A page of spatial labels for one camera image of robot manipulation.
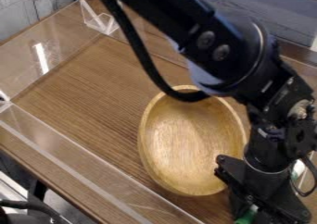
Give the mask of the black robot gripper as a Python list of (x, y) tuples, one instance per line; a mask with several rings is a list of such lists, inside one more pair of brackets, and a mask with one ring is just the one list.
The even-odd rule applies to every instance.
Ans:
[(258, 207), (253, 224), (309, 224), (311, 214), (298, 198), (291, 181), (294, 163), (277, 173), (254, 169), (244, 160), (216, 156), (214, 175), (228, 189), (234, 219), (243, 216), (251, 205)]

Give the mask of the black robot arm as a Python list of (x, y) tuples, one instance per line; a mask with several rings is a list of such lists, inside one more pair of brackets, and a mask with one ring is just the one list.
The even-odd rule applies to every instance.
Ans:
[[(309, 224), (307, 192), (291, 179), (295, 163), (314, 178), (317, 151), (313, 90), (279, 56), (275, 37), (247, 17), (220, 13), (203, 0), (100, 0), (120, 26), (148, 78), (183, 102), (228, 96), (247, 108), (250, 139), (242, 157), (219, 155), (214, 174), (227, 185), (231, 211), (258, 211), (257, 224)], [(159, 75), (125, 11), (132, 9), (171, 39), (190, 62), (198, 90), (179, 93)]]

